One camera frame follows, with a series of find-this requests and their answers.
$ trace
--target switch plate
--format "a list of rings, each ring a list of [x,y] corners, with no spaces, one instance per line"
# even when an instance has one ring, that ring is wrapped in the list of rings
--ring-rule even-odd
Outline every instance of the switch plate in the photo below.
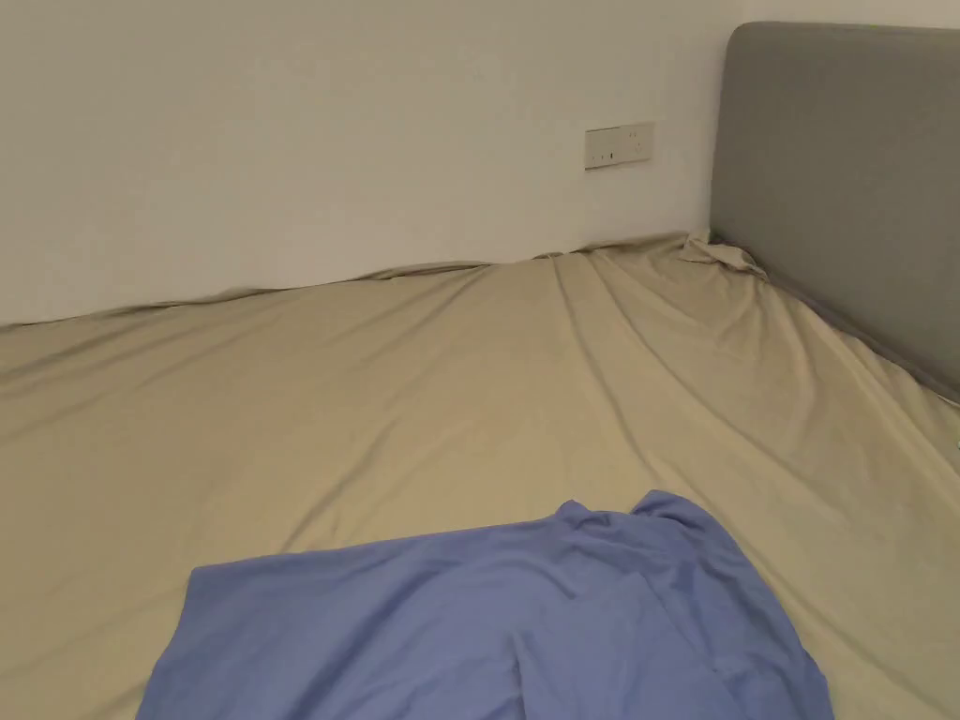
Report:
[[[654,156],[654,124],[588,130],[584,152],[587,170],[649,160]]]

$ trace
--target fitted sheet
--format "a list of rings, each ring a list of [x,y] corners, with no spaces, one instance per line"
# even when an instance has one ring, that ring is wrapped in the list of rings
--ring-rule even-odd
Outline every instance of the fitted sheet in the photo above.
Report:
[[[677,235],[0,330],[0,716],[132,718],[197,565],[651,489],[839,718],[960,715],[960,411],[749,270]]]

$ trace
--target blue cloth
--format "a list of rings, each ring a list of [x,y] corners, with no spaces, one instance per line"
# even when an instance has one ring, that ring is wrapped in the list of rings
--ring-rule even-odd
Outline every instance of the blue cloth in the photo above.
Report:
[[[194,571],[139,720],[832,718],[733,539],[651,492]]]

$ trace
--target gray headboard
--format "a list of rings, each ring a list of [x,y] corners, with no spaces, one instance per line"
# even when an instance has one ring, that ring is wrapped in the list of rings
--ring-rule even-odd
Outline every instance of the gray headboard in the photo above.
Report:
[[[960,31],[739,28],[710,222],[774,281],[960,400]]]

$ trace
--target mattress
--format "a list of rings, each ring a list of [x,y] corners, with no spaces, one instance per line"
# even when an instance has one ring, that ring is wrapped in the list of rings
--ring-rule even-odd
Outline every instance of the mattress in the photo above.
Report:
[[[960,410],[682,236],[0,331],[0,716],[132,718],[190,570],[681,494],[840,718],[960,715]]]

